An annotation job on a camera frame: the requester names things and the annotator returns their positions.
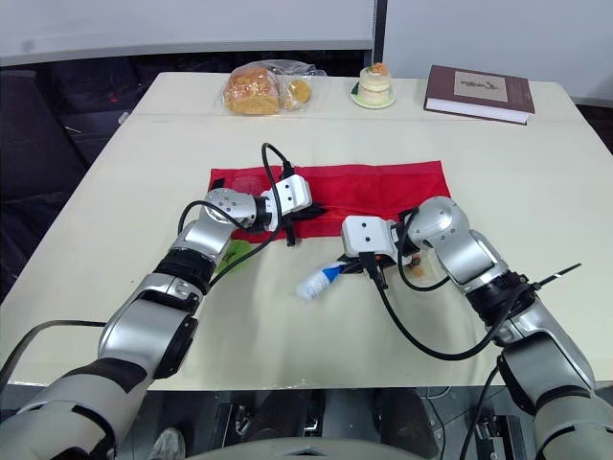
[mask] bread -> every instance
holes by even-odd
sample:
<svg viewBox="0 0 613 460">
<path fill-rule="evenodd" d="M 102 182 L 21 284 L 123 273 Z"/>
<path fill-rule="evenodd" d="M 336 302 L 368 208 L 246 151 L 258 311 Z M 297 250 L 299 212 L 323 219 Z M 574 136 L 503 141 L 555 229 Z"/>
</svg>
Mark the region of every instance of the bread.
<svg viewBox="0 0 613 460">
<path fill-rule="evenodd" d="M 279 83 L 263 67 L 235 69 L 223 90 L 223 101 L 230 110 L 247 115 L 279 112 Z"/>
</svg>

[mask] gray wall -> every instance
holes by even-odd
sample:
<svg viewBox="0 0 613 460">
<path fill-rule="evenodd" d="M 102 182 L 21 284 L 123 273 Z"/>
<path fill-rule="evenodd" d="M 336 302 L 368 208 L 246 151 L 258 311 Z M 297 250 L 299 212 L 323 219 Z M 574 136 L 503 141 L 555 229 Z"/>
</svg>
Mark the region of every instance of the gray wall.
<svg viewBox="0 0 613 460">
<path fill-rule="evenodd" d="M 0 63 L 370 49 L 375 0 L 0 0 Z"/>
<path fill-rule="evenodd" d="M 389 0 L 393 77 L 431 64 L 557 81 L 578 103 L 613 106 L 613 0 Z"/>
</svg>

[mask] wire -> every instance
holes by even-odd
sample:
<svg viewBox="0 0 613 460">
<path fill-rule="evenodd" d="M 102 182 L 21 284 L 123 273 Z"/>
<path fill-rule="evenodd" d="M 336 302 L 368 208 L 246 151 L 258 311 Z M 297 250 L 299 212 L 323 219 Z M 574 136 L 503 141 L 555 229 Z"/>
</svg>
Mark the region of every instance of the wire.
<svg viewBox="0 0 613 460">
<path fill-rule="evenodd" d="M 227 264 L 225 268 L 223 268 L 217 274 L 217 276 L 215 276 L 215 278 L 211 280 L 211 282 L 209 283 L 210 288 L 212 288 L 223 276 L 225 276 L 235 266 L 237 266 L 238 264 L 249 259 L 251 256 L 255 256 L 260 251 L 262 251 L 268 244 L 270 244 L 272 241 L 274 241 L 277 238 L 277 235 L 279 235 L 279 232 L 281 231 L 281 220 L 283 219 L 283 214 L 281 212 L 281 199 L 279 198 L 279 191 L 277 190 L 275 178 L 273 177 L 272 172 L 270 171 L 270 165 L 268 164 L 268 158 L 266 156 L 267 149 L 271 149 L 272 151 L 277 153 L 277 156 L 279 156 L 283 161 L 286 162 L 287 160 L 275 147 L 271 146 L 267 142 L 264 142 L 261 145 L 261 161 L 264 165 L 264 169 L 266 170 L 266 176 L 268 177 L 268 181 L 270 182 L 270 186 L 272 187 L 272 195 L 275 197 L 275 204 L 277 206 L 277 228 L 275 228 L 275 230 L 270 234 L 270 236 L 266 240 L 264 240 L 258 247 L 256 247 L 255 249 L 252 249 L 247 254 L 244 254 L 240 256 L 238 259 L 235 259 L 234 261 Z"/>
<path fill-rule="evenodd" d="M 444 448 L 447 444 L 447 433 L 444 429 L 444 423 L 443 420 L 441 419 L 441 416 L 439 415 L 439 412 L 437 411 L 437 408 L 434 406 L 434 403 L 432 401 L 430 401 L 430 398 L 426 398 L 426 400 L 430 403 L 430 407 L 432 407 L 432 411 L 434 412 L 434 415 L 436 415 L 437 419 L 439 420 L 439 425 L 441 425 L 441 430 L 443 431 L 443 444 L 441 445 L 441 455 L 439 455 L 439 460 L 443 460 L 444 457 Z"/>
<path fill-rule="evenodd" d="M 240 223 L 238 220 L 236 220 L 229 214 L 225 213 L 221 208 L 216 207 L 213 203 L 210 203 L 209 201 L 203 201 L 199 199 L 196 201 L 192 201 L 190 204 L 188 204 L 183 210 L 183 212 L 181 213 L 181 217 L 179 218 L 179 228 L 177 230 L 177 234 L 180 234 L 183 231 L 183 225 L 185 224 L 185 219 L 188 216 L 188 213 L 191 211 L 191 209 L 194 206 L 198 206 L 198 205 L 206 206 L 207 208 L 213 209 L 215 212 L 221 214 L 226 220 L 232 222 L 240 230 L 244 230 L 245 232 L 249 231 L 247 227 L 245 227 L 242 223 Z"/>
<path fill-rule="evenodd" d="M 451 391 L 451 387 L 447 386 L 442 391 L 442 393 L 439 393 L 438 395 L 430 396 L 430 387 L 426 386 L 425 387 L 425 396 L 420 396 L 420 398 L 422 398 L 423 400 L 437 400 L 439 398 L 443 398 L 443 397 L 447 396 L 449 394 L 449 391 Z"/>
<path fill-rule="evenodd" d="M 387 295 L 385 294 L 383 287 L 380 285 L 380 283 L 377 283 L 377 282 L 375 282 L 375 286 L 376 286 L 376 290 L 378 290 L 379 295 L 381 296 L 381 300 L 383 301 L 383 305 L 385 306 L 385 309 L 387 310 L 388 313 L 390 313 L 390 316 L 392 317 L 392 321 L 394 321 L 394 324 L 396 324 L 396 327 L 407 338 L 407 340 L 409 340 L 409 342 L 411 342 L 413 345 L 415 345 L 417 348 L 419 348 L 421 351 L 423 351 L 427 355 L 435 357 L 436 359 L 443 359 L 445 361 L 460 361 L 463 359 L 468 359 L 469 357 L 474 357 L 479 352 L 481 352 L 484 348 L 486 348 L 489 342 L 500 331 L 500 328 L 502 327 L 503 323 L 509 316 L 509 313 L 511 312 L 511 308 L 515 304 L 515 302 L 517 302 L 517 299 L 519 298 L 519 296 L 523 292 L 532 288 L 530 285 L 519 285 L 518 287 L 516 287 L 511 293 L 511 295 L 509 296 L 509 299 L 505 302 L 505 307 L 502 308 L 500 314 L 496 318 L 496 322 L 489 329 L 488 333 L 486 333 L 486 335 L 481 339 L 481 341 L 477 343 L 474 347 L 470 348 L 469 350 L 466 350 L 465 352 L 461 352 L 458 354 L 449 354 L 449 353 L 441 353 L 429 347 L 426 347 L 421 342 L 419 342 L 416 338 L 414 338 L 411 335 L 411 333 L 409 333 L 407 329 L 404 327 L 400 319 L 397 317 L 396 312 L 390 305 L 390 301 L 387 298 Z"/>
<path fill-rule="evenodd" d="M 82 321 L 78 319 L 57 319 L 41 323 L 31 328 L 28 333 L 26 333 L 21 340 L 19 340 L 19 343 L 17 343 L 15 348 L 12 349 L 11 354 L 2 366 L 2 369 L 0 369 L 0 394 L 4 392 L 7 383 L 9 383 L 9 379 L 11 378 L 12 371 L 14 371 L 17 362 L 26 351 L 26 348 L 28 348 L 28 345 L 30 345 L 39 332 L 53 326 L 88 326 L 103 328 L 106 326 L 106 323 L 101 323 L 98 321 Z"/>
<path fill-rule="evenodd" d="M 498 374 L 498 365 L 496 365 L 496 367 L 491 370 L 488 379 L 486 380 L 486 384 L 483 386 L 483 390 L 481 390 L 481 396 L 479 397 L 479 402 L 477 402 L 477 411 L 472 418 L 470 428 L 468 429 L 468 433 L 466 434 L 466 437 L 464 438 L 464 443 L 462 444 L 460 460 L 465 460 L 466 458 L 466 453 L 468 452 L 468 445 L 470 444 L 472 435 L 474 434 L 475 428 L 477 427 L 477 423 L 479 422 L 479 417 L 481 417 L 481 410 L 483 409 L 483 403 L 486 400 L 486 393 L 488 392 L 489 386 L 491 385 L 491 381 L 494 380 L 494 377 L 496 377 L 496 374 Z"/>
<path fill-rule="evenodd" d="M 402 279 L 402 281 L 404 282 L 406 286 L 408 286 L 412 290 L 418 290 L 419 292 L 428 292 L 430 290 L 440 288 L 447 281 L 449 281 L 449 277 L 445 276 L 436 285 L 422 287 L 422 286 L 416 286 L 413 283 L 411 283 L 409 279 L 406 277 L 406 274 L 404 273 L 404 267 L 402 265 L 402 249 L 404 248 L 404 244 L 406 243 L 407 234 L 409 233 L 409 227 L 411 225 L 411 222 L 417 215 L 418 209 L 419 208 L 414 208 L 414 210 L 411 211 L 411 214 L 409 215 L 409 219 L 406 221 L 406 225 L 404 225 L 404 227 L 402 228 L 402 235 L 400 236 L 400 241 L 398 242 L 397 265 L 398 265 L 398 272 L 400 273 L 400 278 Z"/>
</svg>

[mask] small cake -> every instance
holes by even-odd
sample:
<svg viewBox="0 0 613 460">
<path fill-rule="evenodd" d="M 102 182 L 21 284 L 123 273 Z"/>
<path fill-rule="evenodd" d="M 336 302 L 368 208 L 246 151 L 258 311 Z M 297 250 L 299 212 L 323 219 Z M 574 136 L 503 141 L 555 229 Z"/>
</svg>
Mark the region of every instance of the small cake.
<svg viewBox="0 0 613 460">
<path fill-rule="evenodd" d="M 377 62 L 360 71 L 357 97 L 365 104 L 379 105 L 390 100 L 392 79 L 383 62 Z"/>
</svg>

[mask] bread in plastic bag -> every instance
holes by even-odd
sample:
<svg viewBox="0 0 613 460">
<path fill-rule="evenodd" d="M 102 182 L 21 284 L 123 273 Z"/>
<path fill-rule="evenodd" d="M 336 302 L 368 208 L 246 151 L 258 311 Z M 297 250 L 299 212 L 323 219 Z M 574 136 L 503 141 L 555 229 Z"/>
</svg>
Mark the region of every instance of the bread in plastic bag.
<svg viewBox="0 0 613 460">
<path fill-rule="evenodd" d="M 326 72 L 298 60 L 272 59 L 236 68 L 223 89 L 224 105 L 235 113 L 270 115 L 305 108 L 313 86 Z"/>
</svg>

